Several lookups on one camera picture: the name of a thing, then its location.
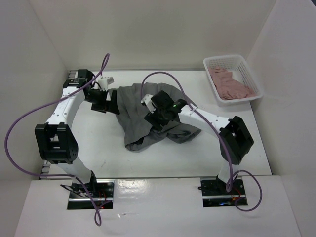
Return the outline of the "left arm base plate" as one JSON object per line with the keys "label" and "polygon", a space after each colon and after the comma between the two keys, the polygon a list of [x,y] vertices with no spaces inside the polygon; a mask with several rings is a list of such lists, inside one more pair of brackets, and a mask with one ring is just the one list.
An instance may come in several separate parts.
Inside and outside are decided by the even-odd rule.
{"label": "left arm base plate", "polygon": [[[60,185],[69,192],[68,210],[94,209],[87,192],[81,184]],[[115,190],[114,179],[97,179],[94,188],[86,184],[89,193],[97,207],[100,209],[112,209]]]}

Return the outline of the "grey pleated skirt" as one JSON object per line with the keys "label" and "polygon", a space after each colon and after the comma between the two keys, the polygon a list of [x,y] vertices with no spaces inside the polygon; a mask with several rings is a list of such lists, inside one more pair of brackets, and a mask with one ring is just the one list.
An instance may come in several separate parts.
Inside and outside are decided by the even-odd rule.
{"label": "grey pleated skirt", "polygon": [[117,104],[120,114],[116,117],[124,130],[124,146],[129,151],[138,152],[164,138],[178,144],[190,142],[201,133],[194,126],[150,113],[141,105],[141,84],[119,87]]}

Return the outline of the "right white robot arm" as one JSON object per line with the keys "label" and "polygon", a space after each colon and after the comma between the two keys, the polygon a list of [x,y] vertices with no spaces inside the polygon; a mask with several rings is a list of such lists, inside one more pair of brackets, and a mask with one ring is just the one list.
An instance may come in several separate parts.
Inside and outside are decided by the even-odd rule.
{"label": "right white robot arm", "polygon": [[184,99],[173,101],[164,91],[155,95],[145,95],[141,104],[149,110],[145,120],[158,131],[176,121],[218,138],[220,153],[225,161],[217,175],[216,188],[222,194],[227,194],[233,189],[239,165],[254,144],[242,118],[217,116],[199,109]]}

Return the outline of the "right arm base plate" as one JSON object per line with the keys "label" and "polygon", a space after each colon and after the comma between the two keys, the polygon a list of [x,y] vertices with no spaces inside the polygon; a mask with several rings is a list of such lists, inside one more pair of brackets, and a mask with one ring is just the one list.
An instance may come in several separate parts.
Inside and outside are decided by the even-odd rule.
{"label": "right arm base plate", "polygon": [[201,178],[197,189],[201,192],[203,207],[234,206],[236,201],[237,206],[248,205],[241,178],[234,180],[233,188],[230,192],[227,192],[225,183],[214,177]]}

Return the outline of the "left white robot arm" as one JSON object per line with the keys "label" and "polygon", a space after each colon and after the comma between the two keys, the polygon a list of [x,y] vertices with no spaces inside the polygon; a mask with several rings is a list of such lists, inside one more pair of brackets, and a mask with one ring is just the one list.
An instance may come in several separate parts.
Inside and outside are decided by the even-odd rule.
{"label": "left white robot arm", "polygon": [[112,77],[101,76],[93,82],[93,72],[87,69],[72,71],[63,84],[62,101],[44,124],[35,127],[40,156],[70,175],[73,183],[64,188],[80,197],[95,197],[101,192],[93,171],[79,159],[79,146],[71,131],[82,102],[91,103],[94,111],[118,115],[117,91],[108,91]]}

